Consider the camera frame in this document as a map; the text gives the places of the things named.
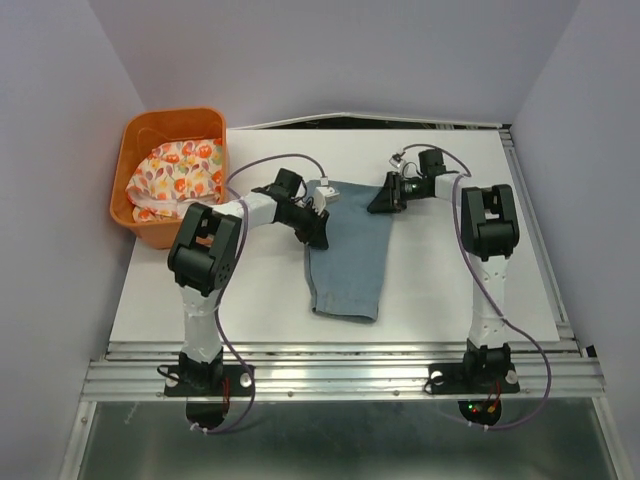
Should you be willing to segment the blue denim skirt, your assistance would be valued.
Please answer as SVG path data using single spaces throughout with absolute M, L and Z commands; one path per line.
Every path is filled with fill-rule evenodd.
M 357 323 L 378 319 L 392 221 L 367 207 L 379 189 L 334 181 L 337 201 L 327 206 L 329 248 L 305 250 L 304 271 L 311 311 Z

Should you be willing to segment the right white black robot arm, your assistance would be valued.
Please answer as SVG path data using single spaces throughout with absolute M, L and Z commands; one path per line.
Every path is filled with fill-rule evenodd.
M 405 174 L 411 146 L 391 156 L 393 169 L 367 211 L 400 213 L 410 201 L 430 198 L 452 207 L 455 238 L 473 281 L 471 325 L 463 358 L 434 364 L 426 391 L 451 395 L 505 387 L 517 392 L 503 312 L 508 262 L 520 240 L 512 187 L 475 186 L 470 168 L 455 155 L 434 145 L 420 147 L 414 176 Z

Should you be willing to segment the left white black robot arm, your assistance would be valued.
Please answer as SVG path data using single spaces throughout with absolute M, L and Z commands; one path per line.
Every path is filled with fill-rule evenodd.
M 184 314 L 184 342 L 177 371 L 165 377 L 198 393 L 215 392 L 222 382 L 223 346 L 216 315 L 250 230 L 280 223 L 304 245 L 329 248 L 327 206 L 339 192 L 325 177 L 308 200 L 298 197 L 300 175 L 281 169 L 274 182 L 221 205 L 191 204 L 170 249 Z

